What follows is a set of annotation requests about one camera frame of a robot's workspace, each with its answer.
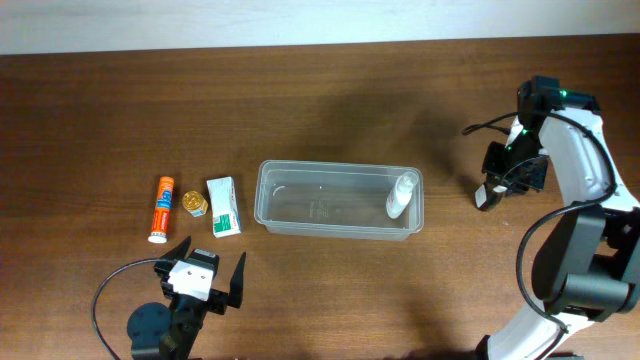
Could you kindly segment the orange effervescent tablet tube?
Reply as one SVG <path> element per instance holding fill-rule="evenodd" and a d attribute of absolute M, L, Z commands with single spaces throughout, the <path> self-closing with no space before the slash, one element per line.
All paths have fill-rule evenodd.
<path fill-rule="evenodd" d="M 175 180 L 172 177 L 163 176 L 159 180 L 154 216 L 148 241 L 162 244 L 168 241 L 168 226 L 172 205 L 172 196 Z"/>

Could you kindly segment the small gold lid jar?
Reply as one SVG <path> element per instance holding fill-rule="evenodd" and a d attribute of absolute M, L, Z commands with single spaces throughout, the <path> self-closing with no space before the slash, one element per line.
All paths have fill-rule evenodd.
<path fill-rule="evenodd" d="M 182 197 L 184 209 L 193 217 L 200 217 L 207 213 L 208 202 L 197 191 L 188 191 Z"/>

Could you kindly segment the dark bottle white cap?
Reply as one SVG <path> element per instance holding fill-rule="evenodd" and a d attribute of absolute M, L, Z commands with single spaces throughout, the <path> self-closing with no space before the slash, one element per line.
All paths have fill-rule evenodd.
<path fill-rule="evenodd" d="M 492 210 L 501 202 L 506 190 L 502 185 L 483 183 L 474 193 L 476 207 L 481 211 Z"/>

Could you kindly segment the white spray bottle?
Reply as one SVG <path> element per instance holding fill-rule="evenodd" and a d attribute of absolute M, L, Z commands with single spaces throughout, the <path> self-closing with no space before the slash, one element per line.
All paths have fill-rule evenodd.
<path fill-rule="evenodd" d="M 396 180 L 386 200 L 386 212 L 391 219 L 397 219 L 405 210 L 418 182 L 414 172 L 405 172 Z"/>

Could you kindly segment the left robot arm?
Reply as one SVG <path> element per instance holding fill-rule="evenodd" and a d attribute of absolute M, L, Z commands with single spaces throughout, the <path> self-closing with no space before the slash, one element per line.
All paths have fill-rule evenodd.
<path fill-rule="evenodd" d="M 208 314 L 223 315 L 229 307 L 242 305 L 246 256 L 240 257 L 225 292 L 213 288 L 219 256 L 190 250 L 190 245 L 186 238 L 154 263 L 170 304 L 146 303 L 129 317 L 134 359 L 187 359 Z"/>

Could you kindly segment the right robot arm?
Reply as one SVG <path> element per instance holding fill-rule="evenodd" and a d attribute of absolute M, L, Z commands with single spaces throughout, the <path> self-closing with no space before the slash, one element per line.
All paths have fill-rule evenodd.
<path fill-rule="evenodd" d="M 576 332 L 639 301 L 639 202 L 603 135 L 595 96 L 536 75 L 517 90 L 504 143 L 488 146 L 474 201 L 488 211 L 510 195 L 543 189 L 554 170 L 563 205 L 537 220 L 516 254 L 524 307 L 485 336 L 479 359 L 547 359 Z"/>

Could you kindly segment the clear plastic container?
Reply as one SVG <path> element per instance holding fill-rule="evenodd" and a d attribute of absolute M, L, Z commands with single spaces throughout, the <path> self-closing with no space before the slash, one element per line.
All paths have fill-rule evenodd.
<path fill-rule="evenodd" d="M 396 181 L 417 178 L 395 219 L 386 202 Z M 255 220 L 274 234 L 403 241 L 424 226 L 424 190 L 413 167 L 266 160 L 258 172 Z"/>

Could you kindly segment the white green medicine box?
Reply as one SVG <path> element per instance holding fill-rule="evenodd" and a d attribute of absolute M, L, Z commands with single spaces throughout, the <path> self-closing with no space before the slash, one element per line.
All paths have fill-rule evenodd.
<path fill-rule="evenodd" d="M 241 233 L 235 185 L 232 177 L 207 181 L 212 207 L 213 235 L 222 238 Z"/>

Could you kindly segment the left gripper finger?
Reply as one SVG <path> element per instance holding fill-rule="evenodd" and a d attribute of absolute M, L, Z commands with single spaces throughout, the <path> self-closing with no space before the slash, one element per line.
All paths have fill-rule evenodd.
<path fill-rule="evenodd" d="M 243 302 L 245 264 L 246 253 L 243 252 L 230 281 L 227 305 L 233 308 L 240 308 Z"/>
<path fill-rule="evenodd" d="M 187 236 L 175 248 L 173 248 L 172 250 L 164 254 L 162 256 L 162 259 L 166 261 L 182 260 L 187 255 L 190 246 L 191 246 L 191 237 Z"/>

